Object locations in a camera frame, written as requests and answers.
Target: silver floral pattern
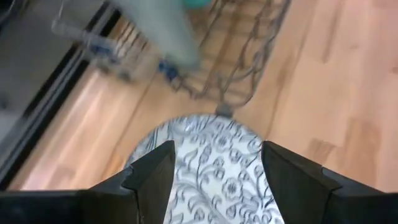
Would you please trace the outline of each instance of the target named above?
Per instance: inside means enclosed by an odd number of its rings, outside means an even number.
[[[164,223],[284,223],[262,167],[262,139],[248,128],[210,114],[172,119],[127,164],[166,140],[175,141],[177,157]]]

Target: hardwood floorboard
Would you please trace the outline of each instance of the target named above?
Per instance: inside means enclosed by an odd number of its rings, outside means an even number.
[[[327,168],[398,191],[398,1],[292,1],[252,100],[234,119]],[[122,169],[170,118],[216,103],[89,69],[11,185],[75,189]]]

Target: metal wire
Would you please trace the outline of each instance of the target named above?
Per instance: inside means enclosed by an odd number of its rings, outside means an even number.
[[[60,13],[54,19],[52,30],[58,35],[73,39],[89,50],[90,60],[116,71],[128,73],[131,77],[139,74],[136,68],[148,58],[160,60],[161,56],[151,50],[150,44],[133,23],[127,23],[115,39],[100,37],[62,24],[62,11],[69,0],[64,0]],[[200,48],[204,62],[210,62],[210,68],[202,66],[195,73],[180,71],[171,81],[175,91],[187,91],[193,99],[209,98],[232,108],[245,105],[254,95],[263,75],[264,68],[273,49],[285,12],[291,0],[214,0],[211,7],[203,13],[205,24],[194,29],[203,29]],[[255,6],[257,12],[245,11],[245,7]],[[239,24],[245,23],[250,30],[240,30]],[[224,41],[215,40],[216,34],[224,34]],[[225,49],[239,49],[231,45],[234,40],[243,44],[236,60],[230,60]],[[218,54],[210,54],[204,49],[217,42],[224,48]],[[102,49],[100,53],[92,50]]]

